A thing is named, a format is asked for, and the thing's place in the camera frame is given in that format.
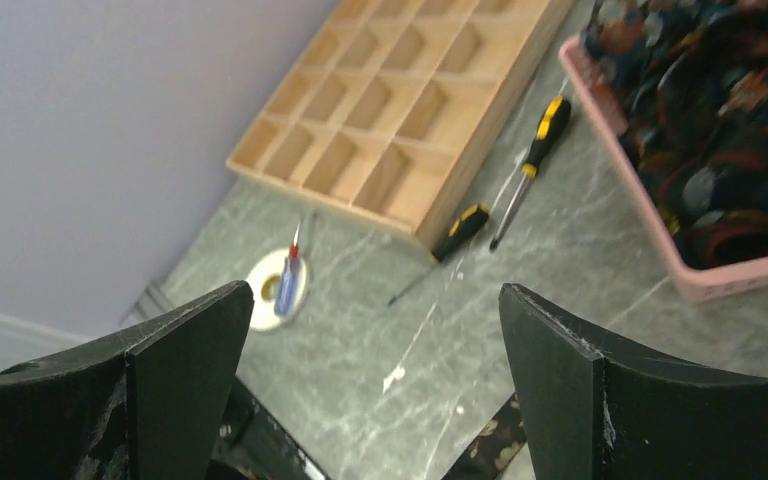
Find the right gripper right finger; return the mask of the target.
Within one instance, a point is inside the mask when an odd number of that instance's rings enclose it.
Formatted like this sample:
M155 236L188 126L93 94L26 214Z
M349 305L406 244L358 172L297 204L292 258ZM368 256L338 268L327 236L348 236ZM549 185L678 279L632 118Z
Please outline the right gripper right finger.
M684 360L502 286L539 479L768 479L768 378Z

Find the black gold patterned tie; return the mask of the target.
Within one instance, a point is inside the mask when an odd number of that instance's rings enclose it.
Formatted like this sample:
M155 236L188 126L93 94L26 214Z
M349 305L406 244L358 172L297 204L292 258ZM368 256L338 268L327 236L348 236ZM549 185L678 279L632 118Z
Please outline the black gold patterned tie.
M526 442L519 397L514 393L468 444L442 479L499 479Z

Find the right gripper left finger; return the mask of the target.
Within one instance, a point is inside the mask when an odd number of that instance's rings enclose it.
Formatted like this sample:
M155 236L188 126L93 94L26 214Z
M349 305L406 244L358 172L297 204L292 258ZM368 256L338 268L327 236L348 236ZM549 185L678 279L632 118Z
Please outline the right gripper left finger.
M232 281L0 372L0 479L203 479L249 329Z

